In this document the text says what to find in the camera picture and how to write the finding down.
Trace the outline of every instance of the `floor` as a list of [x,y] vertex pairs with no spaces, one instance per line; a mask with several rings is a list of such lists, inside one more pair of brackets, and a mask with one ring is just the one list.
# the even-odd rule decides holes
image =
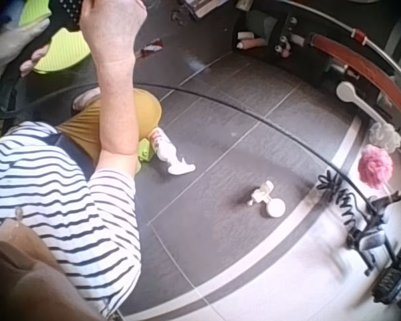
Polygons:
[[[185,27],[170,21],[174,1],[146,3],[149,18],[136,47],[160,36],[164,49],[137,62],[136,81],[180,85],[251,108],[357,181],[367,120],[290,74],[230,52],[237,16],[232,3]],[[86,60],[70,71],[32,74],[20,90],[29,102],[95,79]],[[233,110],[179,92],[151,91],[161,100],[161,127],[196,171],[172,177],[154,158],[136,177],[142,274],[120,308],[125,320],[397,320],[398,311],[372,303],[375,276],[366,278],[362,262],[343,249],[341,212],[314,189],[323,163]],[[55,95],[48,108],[25,117],[58,124],[70,116],[78,92]],[[401,159],[395,162],[391,185],[401,189]],[[267,179],[275,184],[272,196],[286,203],[282,218],[266,217],[261,205],[246,206]],[[401,202],[393,211],[398,218],[386,231],[401,242]],[[378,257],[384,265],[381,250]]]

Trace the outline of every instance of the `foot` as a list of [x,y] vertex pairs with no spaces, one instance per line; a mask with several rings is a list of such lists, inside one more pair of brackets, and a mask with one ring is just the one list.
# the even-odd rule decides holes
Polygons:
[[81,112],[86,107],[88,107],[91,103],[95,102],[96,100],[100,99],[100,87],[88,90],[83,94],[79,95],[73,101],[73,110],[75,112]]

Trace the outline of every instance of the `black and white striped shirt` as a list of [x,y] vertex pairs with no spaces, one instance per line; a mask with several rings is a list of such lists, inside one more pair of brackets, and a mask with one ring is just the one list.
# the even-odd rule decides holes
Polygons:
[[119,307],[140,275],[134,179],[102,169],[87,182],[59,147],[36,137],[56,134],[24,122],[0,138],[0,224],[23,210],[67,277],[103,315]]

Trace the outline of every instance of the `pink bath sponge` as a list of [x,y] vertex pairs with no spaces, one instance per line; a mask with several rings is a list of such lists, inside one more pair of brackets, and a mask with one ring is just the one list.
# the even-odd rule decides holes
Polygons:
[[358,163],[360,180],[372,189],[381,189],[390,180],[393,169],[392,159],[384,149],[367,145],[362,151]]

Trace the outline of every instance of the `brown bag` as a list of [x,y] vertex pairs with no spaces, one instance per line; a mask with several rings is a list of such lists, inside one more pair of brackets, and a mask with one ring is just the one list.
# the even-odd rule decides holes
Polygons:
[[0,321],[104,321],[24,224],[0,226]]

